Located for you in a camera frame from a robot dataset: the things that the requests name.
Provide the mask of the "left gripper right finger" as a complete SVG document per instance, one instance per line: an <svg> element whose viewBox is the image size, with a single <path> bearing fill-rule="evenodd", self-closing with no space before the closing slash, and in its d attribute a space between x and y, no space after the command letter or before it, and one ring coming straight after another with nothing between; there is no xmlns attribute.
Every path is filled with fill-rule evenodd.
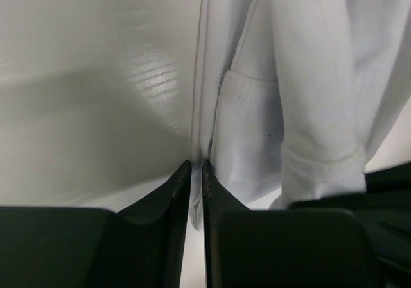
<svg viewBox="0 0 411 288"><path fill-rule="evenodd" d="M251 210L202 167L208 287L379 287L363 227L339 209Z"/></svg>

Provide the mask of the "white skirt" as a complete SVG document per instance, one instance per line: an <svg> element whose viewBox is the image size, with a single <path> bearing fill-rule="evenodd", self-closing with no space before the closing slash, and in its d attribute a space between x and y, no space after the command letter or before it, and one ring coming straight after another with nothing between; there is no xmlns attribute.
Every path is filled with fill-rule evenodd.
<svg viewBox="0 0 411 288"><path fill-rule="evenodd" d="M410 99L410 0L205 0L204 159L242 203L366 189Z"/></svg>

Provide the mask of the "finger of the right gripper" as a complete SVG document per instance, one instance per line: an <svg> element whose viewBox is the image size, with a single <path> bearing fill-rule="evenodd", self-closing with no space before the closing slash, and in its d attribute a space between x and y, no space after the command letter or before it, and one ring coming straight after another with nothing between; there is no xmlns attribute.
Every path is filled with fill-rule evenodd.
<svg viewBox="0 0 411 288"><path fill-rule="evenodd" d="M410 287L410 163L365 175L366 192L298 201L290 208L339 208L359 219L387 287Z"/></svg>

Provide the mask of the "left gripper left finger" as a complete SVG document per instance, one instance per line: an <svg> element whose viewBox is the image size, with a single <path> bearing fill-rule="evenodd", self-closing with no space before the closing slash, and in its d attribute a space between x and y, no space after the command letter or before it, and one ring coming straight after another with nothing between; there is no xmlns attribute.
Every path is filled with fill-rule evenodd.
<svg viewBox="0 0 411 288"><path fill-rule="evenodd" d="M178 287L190 188L187 161L119 212L2 207L1 286Z"/></svg>

